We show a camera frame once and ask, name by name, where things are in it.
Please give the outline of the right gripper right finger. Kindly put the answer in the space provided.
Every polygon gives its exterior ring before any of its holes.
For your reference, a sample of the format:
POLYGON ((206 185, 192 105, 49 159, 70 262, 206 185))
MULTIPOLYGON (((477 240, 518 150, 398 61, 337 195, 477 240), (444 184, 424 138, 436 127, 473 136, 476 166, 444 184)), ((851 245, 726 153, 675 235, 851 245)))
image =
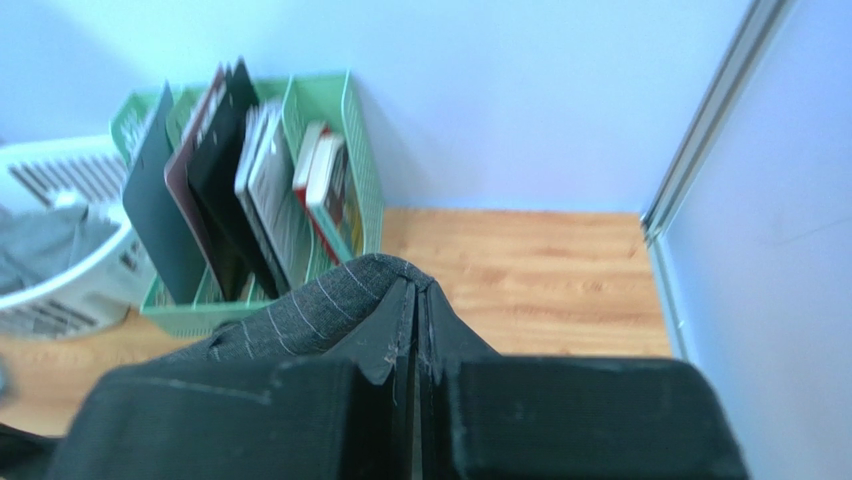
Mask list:
POLYGON ((671 358, 503 355, 417 298, 427 479, 745 479, 717 395, 671 358))

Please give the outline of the black pinstriped long sleeve shirt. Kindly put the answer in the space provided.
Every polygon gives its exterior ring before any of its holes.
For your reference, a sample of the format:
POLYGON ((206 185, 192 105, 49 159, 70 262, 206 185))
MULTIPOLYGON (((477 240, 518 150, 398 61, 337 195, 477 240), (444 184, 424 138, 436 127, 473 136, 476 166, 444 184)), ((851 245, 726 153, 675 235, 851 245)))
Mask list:
MULTIPOLYGON (((106 374, 145 364, 221 363, 323 355, 369 316, 399 279, 414 285, 415 309, 419 294, 434 285, 430 276, 404 259, 385 254, 365 255, 324 273, 268 307, 220 328, 206 339, 106 374)), ((51 438, 3 427, 2 477, 51 479, 47 475, 48 468, 68 433, 51 438)))

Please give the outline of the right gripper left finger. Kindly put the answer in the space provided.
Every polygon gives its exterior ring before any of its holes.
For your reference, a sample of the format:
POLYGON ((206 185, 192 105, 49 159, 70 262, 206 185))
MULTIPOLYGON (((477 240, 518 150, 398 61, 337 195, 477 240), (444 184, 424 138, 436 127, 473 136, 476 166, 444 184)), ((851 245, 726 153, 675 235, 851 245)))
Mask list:
POLYGON ((407 479, 416 293, 395 281, 323 355, 103 376, 51 479, 407 479))

